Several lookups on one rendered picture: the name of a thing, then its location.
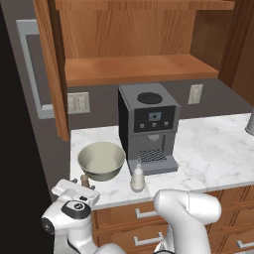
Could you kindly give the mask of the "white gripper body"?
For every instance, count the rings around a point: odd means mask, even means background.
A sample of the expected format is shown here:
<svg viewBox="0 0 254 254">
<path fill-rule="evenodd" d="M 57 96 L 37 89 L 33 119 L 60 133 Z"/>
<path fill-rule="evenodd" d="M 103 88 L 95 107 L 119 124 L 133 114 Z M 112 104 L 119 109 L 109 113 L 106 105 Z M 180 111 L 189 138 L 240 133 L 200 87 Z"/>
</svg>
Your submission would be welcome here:
<svg viewBox="0 0 254 254">
<path fill-rule="evenodd" d="M 64 196 L 64 198 L 84 201 L 90 207 L 94 207 L 100 197 L 100 193 L 96 190 L 80 186 L 67 180 L 60 180 L 52 188 L 52 193 L 58 196 Z"/>
</svg>

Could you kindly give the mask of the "brown shaker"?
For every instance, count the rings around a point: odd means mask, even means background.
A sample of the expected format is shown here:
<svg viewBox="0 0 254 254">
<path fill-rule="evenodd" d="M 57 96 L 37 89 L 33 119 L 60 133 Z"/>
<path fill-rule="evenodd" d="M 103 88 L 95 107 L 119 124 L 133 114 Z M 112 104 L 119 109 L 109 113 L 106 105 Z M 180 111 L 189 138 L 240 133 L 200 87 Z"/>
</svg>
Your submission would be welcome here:
<svg viewBox="0 0 254 254">
<path fill-rule="evenodd" d="M 90 184 L 89 184 L 88 176 L 87 175 L 81 175 L 80 176 L 80 180 L 81 180 L 81 185 L 83 187 L 86 187 L 86 188 L 90 189 Z"/>
</svg>

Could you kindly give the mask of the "pale green mixing bowl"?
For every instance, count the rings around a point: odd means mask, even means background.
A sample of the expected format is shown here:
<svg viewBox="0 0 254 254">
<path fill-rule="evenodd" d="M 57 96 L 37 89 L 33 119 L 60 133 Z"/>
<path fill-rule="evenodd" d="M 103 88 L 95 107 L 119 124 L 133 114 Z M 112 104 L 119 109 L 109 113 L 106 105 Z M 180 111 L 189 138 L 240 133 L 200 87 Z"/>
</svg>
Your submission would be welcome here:
<svg viewBox="0 0 254 254">
<path fill-rule="evenodd" d="M 125 151 L 111 142 L 96 142 L 84 147 L 77 156 L 82 170 L 94 181 L 106 182 L 115 178 L 126 159 Z"/>
</svg>

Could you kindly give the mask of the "white bottle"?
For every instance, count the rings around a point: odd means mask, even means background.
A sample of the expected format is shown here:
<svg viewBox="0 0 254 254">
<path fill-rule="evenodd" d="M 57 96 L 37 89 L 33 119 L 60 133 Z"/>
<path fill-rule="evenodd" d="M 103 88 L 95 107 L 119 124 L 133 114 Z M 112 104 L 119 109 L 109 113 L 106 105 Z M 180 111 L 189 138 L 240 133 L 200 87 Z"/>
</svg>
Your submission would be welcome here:
<svg viewBox="0 0 254 254">
<path fill-rule="evenodd" d="M 142 170 L 140 164 L 138 164 L 136 166 L 136 168 L 132 174 L 130 187 L 131 187 L 132 191 L 135 191 L 135 192 L 140 192 L 145 187 L 144 173 L 143 173 L 143 170 Z"/>
</svg>

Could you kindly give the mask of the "wooden cabinet door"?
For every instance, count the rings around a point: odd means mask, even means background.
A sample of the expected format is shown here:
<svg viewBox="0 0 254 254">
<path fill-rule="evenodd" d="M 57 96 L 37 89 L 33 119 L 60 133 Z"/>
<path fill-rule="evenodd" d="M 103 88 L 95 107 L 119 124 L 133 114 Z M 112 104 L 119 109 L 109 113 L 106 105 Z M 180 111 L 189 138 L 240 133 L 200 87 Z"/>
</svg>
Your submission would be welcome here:
<svg viewBox="0 0 254 254">
<path fill-rule="evenodd" d="M 58 135 L 69 140 L 65 55 L 56 0 L 33 0 Z"/>
<path fill-rule="evenodd" d="M 254 106 L 254 0 L 236 0 L 218 79 Z"/>
</svg>

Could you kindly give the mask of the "wooden cabinet with shelf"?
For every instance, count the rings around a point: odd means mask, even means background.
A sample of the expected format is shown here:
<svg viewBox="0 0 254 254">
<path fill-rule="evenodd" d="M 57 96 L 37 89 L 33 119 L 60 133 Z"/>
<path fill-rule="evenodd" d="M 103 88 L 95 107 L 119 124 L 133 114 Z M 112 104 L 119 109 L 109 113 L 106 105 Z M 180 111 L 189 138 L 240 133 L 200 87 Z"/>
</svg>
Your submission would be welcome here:
<svg viewBox="0 0 254 254">
<path fill-rule="evenodd" d="M 68 86 L 210 78 L 191 48 L 198 12 L 227 0 L 56 0 Z"/>
</svg>

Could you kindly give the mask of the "wooden drawer front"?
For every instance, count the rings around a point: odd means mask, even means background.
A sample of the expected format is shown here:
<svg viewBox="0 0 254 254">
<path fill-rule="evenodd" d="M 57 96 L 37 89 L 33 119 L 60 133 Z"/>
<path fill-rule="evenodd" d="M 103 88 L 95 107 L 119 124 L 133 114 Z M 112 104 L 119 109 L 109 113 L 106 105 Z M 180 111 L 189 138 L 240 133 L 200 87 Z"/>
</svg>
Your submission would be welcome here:
<svg viewBox="0 0 254 254">
<path fill-rule="evenodd" d="M 211 191 L 210 194 L 218 198 L 222 212 L 219 220 L 207 227 L 209 234 L 254 226 L 254 185 Z"/>
<path fill-rule="evenodd" d="M 212 254 L 234 254 L 241 251 L 254 250 L 254 247 L 240 249 L 236 241 L 254 242 L 254 226 L 230 229 L 208 236 Z"/>
<path fill-rule="evenodd" d="M 148 201 L 98 209 L 92 213 L 93 232 L 100 235 L 166 223 L 159 215 L 138 218 L 136 209 L 139 209 L 141 213 L 151 212 L 154 210 L 154 206 L 151 201 Z"/>
<path fill-rule="evenodd" d="M 134 242 L 134 237 L 137 237 L 138 240 L 147 240 L 157 238 L 160 232 L 162 232 L 163 235 L 166 235 L 166 224 L 149 225 L 133 230 L 125 230 L 116 233 L 106 233 L 100 235 L 97 238 L 97 244 L 99 246 L 102 246 L 107 243 L 115 243 L 119 247 L 121 247 L 126 252 L 126 254 L 152 254 L 154 252 L 154 249 L 158 245 L 158 242 L 152 244 L 145 244 L 143 246 L 136 246 Z"/>
</svg>

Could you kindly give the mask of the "grey coffee machine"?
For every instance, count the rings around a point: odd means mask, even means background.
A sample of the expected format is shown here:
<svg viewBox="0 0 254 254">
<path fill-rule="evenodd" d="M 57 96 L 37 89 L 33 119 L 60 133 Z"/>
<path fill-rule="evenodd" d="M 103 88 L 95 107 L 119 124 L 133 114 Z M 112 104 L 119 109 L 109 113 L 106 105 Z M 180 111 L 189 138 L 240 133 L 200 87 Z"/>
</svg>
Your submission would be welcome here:
<svg viewBox="0 0 254 254">
<path fill-rule="evenodd" d="M 133 174 L 141 165 L 145 176 L 176 172 L 173 156 L 181 106 L 159 83 L 118 87 L 119 139 Z"/>
</svg>

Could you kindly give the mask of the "grey metal vessel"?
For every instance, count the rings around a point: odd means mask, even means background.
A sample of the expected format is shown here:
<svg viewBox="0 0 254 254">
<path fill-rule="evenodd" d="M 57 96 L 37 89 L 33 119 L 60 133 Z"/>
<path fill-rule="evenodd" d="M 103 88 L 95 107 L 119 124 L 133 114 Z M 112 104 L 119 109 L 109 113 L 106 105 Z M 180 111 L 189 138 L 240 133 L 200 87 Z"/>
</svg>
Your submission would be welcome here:
<svg viewBox="0 0 254 254">
<path fill-rule="evenodd" d="M 253 109 L 253 111 L 252 111 L 252 113 L 250 115 L 250 119 L 249 119 L 248 124 L 247 124 L 247 126 L 245 128 L 245 131 L 248 134 L 254 136 L 254 109 Z"/>
</svg>

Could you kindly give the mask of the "wide white wall outlet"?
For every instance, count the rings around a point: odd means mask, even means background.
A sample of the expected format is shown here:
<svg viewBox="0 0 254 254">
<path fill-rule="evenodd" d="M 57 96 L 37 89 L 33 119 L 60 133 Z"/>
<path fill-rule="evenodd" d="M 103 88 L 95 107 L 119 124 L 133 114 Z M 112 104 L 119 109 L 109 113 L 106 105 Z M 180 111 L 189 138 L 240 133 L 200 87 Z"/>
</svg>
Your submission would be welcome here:
<svg viewBox="0 0 254 254">
<path fill-rule="evenodd" d="M 88 93 L 69 93 L 67 95 L 67 109 L 69 114 L 89 113 L 90 104 Z"/>
</svg>

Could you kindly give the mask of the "narrow white wall outlet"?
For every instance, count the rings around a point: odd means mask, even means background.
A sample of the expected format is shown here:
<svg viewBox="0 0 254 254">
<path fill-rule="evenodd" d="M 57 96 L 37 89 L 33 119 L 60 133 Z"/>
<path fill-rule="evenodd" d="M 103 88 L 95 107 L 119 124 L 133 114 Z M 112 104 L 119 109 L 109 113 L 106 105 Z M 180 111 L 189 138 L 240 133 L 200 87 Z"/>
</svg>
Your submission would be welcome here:
<svg viewBox="0 0 254 254">
<path fill-rule="evenodd" d="M 203 88 L 202 84 L 193 84 L 190 87 L 189 104 L 199 104 L 202 88 Z"/>
</svg>

